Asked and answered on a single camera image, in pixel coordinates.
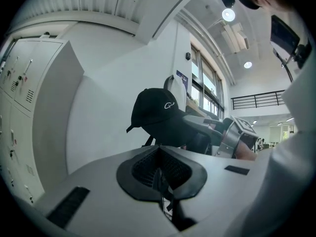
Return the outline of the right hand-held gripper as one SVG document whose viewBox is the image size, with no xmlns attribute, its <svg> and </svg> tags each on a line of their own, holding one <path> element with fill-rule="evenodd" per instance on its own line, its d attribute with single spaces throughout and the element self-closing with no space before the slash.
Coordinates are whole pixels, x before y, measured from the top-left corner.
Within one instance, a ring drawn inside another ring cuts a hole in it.
<svg viewBox="0 0 316 237">
<path fill-rule="evenodd" d="M 249 122 L 231 116 L 223 121 L 187 115 L 184 123 L 200 133 L 210 135 L 211 155 L 221 158 L 256 158 L 257 133 Z"/>
</svg>

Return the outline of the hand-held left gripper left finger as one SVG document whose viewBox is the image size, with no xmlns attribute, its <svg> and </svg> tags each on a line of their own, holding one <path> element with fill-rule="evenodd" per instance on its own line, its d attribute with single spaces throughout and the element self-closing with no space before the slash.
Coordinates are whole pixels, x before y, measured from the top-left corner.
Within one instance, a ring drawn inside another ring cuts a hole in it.
<svg viewBox="0 0 316 237">
<path fill-rule="evenodd" d="M 178 230 L 155 202 L 137 201 L 117 183 L 119 165 L 146 147 L 92 161 L 70 174 L 35 204 L 47 216 L 75 187 L 90 192 L 66 230 L 81 237 L 170 237 Z"/>
</svg>

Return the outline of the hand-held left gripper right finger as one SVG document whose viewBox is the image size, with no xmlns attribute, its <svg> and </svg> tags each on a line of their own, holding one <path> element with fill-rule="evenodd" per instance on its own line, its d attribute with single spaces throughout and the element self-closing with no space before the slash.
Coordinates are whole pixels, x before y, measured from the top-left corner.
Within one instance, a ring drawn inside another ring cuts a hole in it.
<svg viewBox="0 0 316 237">
<path fill-rule="evenodd" d="M 175 200 L 173 221 L 161 226 L 161 237 L 260 237 L 262 219 L 256 198 L 262 185 L 259 160 L 218 158 L 174 147 L 161 149 L 198 168 L 178 189 L 205 183 L 190 198 Z"/>
</svg>

